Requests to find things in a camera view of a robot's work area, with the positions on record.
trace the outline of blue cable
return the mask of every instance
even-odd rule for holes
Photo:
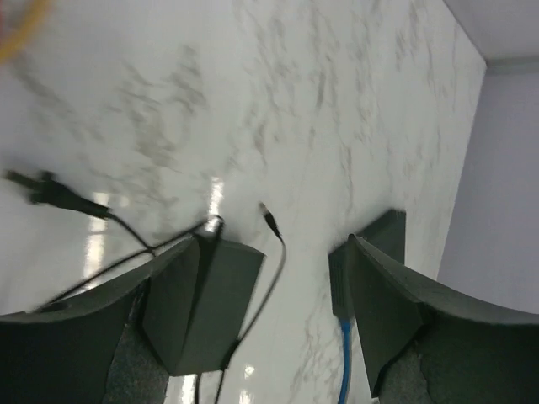
[[[340,329],[343,332],[343,355],[344,355],[344,366],[343,366],[343,383],[340,386],[339,393],[339,404],[346,403],[346,396],[348,394],[348,386],[350,384],[350,367],[351,367],[351,357],[350,357],[350,329],[351,323],[349,321],[340,320]]]

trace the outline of white marble tabletop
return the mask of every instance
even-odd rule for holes
[[[4,3],[14,24],[27,2]],[[407,265],[435,278],[484,69],[442,0],[55,0],[0,66],[0,164],[54,171],[150,241],[219,213],[268,256],[254,306],[280,254],[264,201],[289,257],[221,404],[327,404],[342,372],[327,253],[405,209]],[[136,248],[5,181],[0,203],[2,313]],[[357,332],[352,369],[348,403],[370,402]],[[202,385],[213,402],[216,374]],[[191,376],[170,380],[167,404],[192,397]]]

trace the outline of black cable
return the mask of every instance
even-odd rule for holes
[[[260,318],[260,315],[262,314],[262,311],[268,304],[268,301],[270,300],[271,295],[273,295],[275,286],[279,282],[280,276],[282,275],[282,272],[283,272],[283,268],[285,267],[286,244],[282,238],[282,235],[280,234],[279,227],[277,226],[277,222],[275,218],[273,217],[273,215],[271,214],[271,212],[266,208],[264,204],[260,203],[259,207],[262,210],[262,214],[264,216],[266,223],[268,224],[268,227],[275,234],[275,236],[280,240],[280,244],[282,246],[280,262],[279,262],[279,266],[277,267],[277,270],[275,271],[275,275],[273,279],[271,280],[271,284],[269,284],[269,288],[268,290],[266,290],[266,293],[264,297],[262,298],[262,302],[260,303],[259,308],[254,313],[253,318],[251,319],[249,324],[245,327],[245,331],[243,332],[243,334],[236,340],[236,342],[232,346],[232,349],[230,353],[228,354],[228,357],[226,358],[225,363],[223,364],[223,369],[221,371],[221,378],[219,379],[219,386],[217,387],[217,393],[216,393],[216,398],[214,400],[214,404],[218,404],[219,402],[219,397],[221,396],[221,390],[224,384],[227,368],[232,360],[232,357],[234,356],[234,354],[236,353],[240,345],[243,343],[247,335],[249,335],[251,331],[253,330],[254,324],[256,324],[257,320]],[[196,397],[200,396],[199,390],[200,390],[200,376],[197,375],[197,380],[195,383],[195,403],[197,404],[198,402],[196,401]]]
[[[155,251],[153,251],[153,247],[150,246],[140,234],[138,234],[135,229],[133,229],[131,226],[129,226],[127,223],[125,223],[120,217],[115,215],[114,213],[107,212],[105,215],[106,219],[111,219],[112,221],[115,221],[118,223],[121,227],[123,227],[129,234],[131,234],[146,250],[148,253],[152,255],[152,257],[156,257]]]
[[[160,243],[158,243],[158,244],[156,244],[154,246],[149,246],[149,247],[152,250],[158,250],[159,248],[166,247],[168,244],[172,244],[173,242],[176,242],[176,241],[180,240],[181,238],[189,235],[190,233],[193,233],[194,231],[199,230],[203,225],[205,225],[208,222],[209,219],[213,219],[213,218],[217,218],[218,220],[223,222],[222,217],[220,217],[219,215],[210,216],[209,218],[204,219],[203,221],[199,221],[198,223],[196,223],[195,225],[193,225],[189,229],[177,233],[173,237],[170,237],[168,240],[165,240],[164,242],[160,242]],[[48,300],[43,305],[39,306],[36,310],[39,311],[39,310],[43,309],[44,307],[46,307],[48,305],[51,305],[52,303],[55,303],[55,302],[57,302],[57,301],[59,301],[61,299],[64,299],[65,297],[71,295],[72,293],[74,293],[77,290],[84,287],[86,284],[92,282],[93,280],[96,280],[98,277],[100,277],[100,276],[102,276],[104,274],[107,274],[112,269],[120,266],[123,263],[127,263],[127,262],[131,261],[134,258],[140,257],[142,254],[145,254],[145,253],[148,253],[147,248],[145,248],[143,250],[139,250],[137,252],[134,252],[134,253],[132,253],[132,254],[130,254],[128,256],[125,256],[123,258],[117,259],[116,261],[110,263],[109,265],[107,265],[103,269],[100,269],[98,272],[96,272],[95,274],[93,274],[89,278],[81,280],[80,282],[76,283],[74,286],[70,287],[69,289],[61,292],[60,294],[56,295],[52,299]]]

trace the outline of gray wall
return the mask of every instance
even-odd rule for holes
[[[539,56],[539,1],[445,1],[488,61]]]
[[[539,313],[539,74],[487,76],[438,280]]]

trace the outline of yellow object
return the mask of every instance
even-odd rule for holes
[[[17,55],[35,34],[45,17],[51,0],[33,0],[23,23],[0,42],[0,65]]]

